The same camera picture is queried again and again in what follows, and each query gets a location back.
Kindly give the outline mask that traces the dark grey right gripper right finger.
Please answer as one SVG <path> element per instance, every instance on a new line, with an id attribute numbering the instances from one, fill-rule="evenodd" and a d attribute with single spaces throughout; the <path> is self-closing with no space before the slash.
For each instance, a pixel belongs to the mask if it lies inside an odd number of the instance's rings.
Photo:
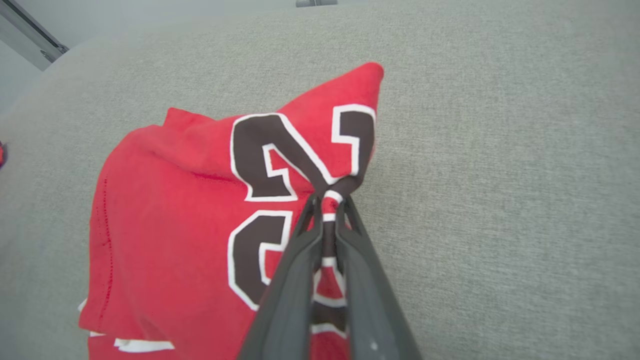
<path id="1" fill-rule="evenodd" d="M 334 234 L 343 273 L 352 360 L 422 360 L 373 242 L 352 198 L 336 212 Z"/>

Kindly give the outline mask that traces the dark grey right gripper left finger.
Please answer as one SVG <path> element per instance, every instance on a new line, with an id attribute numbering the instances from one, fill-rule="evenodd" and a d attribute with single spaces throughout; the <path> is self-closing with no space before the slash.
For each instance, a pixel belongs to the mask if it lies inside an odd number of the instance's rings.
<path id="1" fill-rule="evenodd" d="M 314 274 L 322 262 L 322 200 L 313 194 L 279 260 L 238 360 L 308 360 Z"/>

